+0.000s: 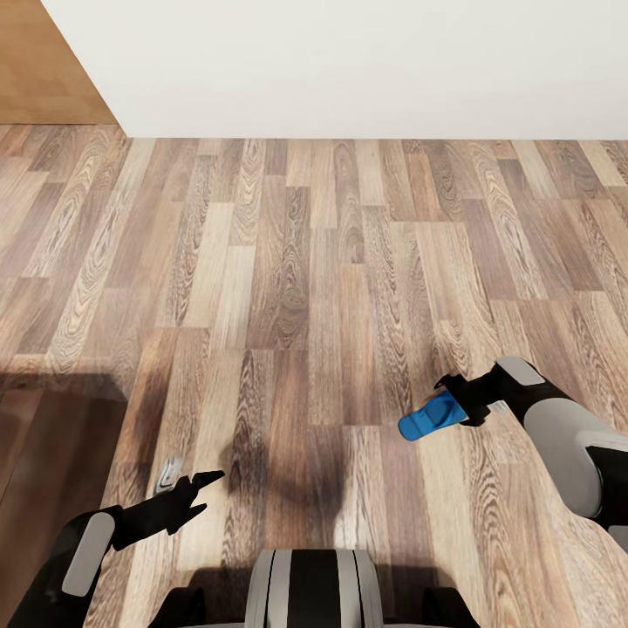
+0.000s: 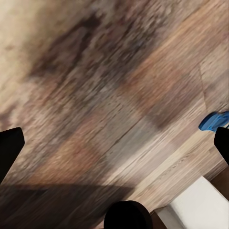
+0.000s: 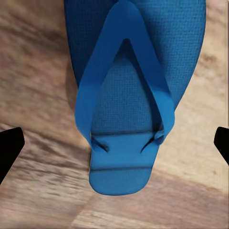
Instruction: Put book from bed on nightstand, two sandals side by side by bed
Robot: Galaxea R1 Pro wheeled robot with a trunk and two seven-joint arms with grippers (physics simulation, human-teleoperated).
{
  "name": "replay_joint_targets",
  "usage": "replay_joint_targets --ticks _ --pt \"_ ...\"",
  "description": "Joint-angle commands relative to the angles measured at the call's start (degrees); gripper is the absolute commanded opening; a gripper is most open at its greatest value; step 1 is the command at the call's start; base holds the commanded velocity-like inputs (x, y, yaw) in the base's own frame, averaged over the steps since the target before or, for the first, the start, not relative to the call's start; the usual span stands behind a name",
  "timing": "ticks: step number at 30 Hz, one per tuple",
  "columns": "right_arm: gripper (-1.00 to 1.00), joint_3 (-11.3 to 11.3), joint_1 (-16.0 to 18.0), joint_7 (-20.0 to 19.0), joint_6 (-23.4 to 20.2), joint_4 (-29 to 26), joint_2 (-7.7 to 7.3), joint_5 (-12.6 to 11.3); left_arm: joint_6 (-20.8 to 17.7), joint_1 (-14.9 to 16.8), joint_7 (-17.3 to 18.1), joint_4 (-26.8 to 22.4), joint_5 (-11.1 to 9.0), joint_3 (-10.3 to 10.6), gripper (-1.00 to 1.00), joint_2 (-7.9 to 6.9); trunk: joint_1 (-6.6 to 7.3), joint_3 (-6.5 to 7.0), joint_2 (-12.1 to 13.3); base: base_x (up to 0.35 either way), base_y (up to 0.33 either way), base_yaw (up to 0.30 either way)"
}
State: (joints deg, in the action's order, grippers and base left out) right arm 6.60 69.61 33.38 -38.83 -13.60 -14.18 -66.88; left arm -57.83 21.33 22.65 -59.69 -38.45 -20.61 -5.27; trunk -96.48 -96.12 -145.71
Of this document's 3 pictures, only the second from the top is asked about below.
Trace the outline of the sandal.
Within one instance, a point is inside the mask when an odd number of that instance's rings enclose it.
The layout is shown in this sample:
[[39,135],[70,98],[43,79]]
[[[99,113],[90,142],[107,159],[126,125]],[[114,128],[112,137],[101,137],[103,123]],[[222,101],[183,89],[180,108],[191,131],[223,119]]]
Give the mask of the sandal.
[[218,127],[226,127],[229,124],[229,111],[225,113],[213,112],[199,126],[201,131],[212,130],[217,131]]

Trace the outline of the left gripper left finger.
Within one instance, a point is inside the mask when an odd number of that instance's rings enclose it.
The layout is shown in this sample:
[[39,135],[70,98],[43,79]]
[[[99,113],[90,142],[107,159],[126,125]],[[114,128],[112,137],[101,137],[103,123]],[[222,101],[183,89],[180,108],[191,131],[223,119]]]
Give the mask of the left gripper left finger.
[[21,127],[0,132],[0,184],[25,145]]

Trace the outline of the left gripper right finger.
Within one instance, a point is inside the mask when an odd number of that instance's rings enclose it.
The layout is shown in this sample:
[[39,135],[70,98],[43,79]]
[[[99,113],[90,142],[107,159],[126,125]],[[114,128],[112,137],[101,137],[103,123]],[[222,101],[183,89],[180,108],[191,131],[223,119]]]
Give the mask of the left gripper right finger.
[[218,127],[215,132],[214,145],[229,166],[229,127]]

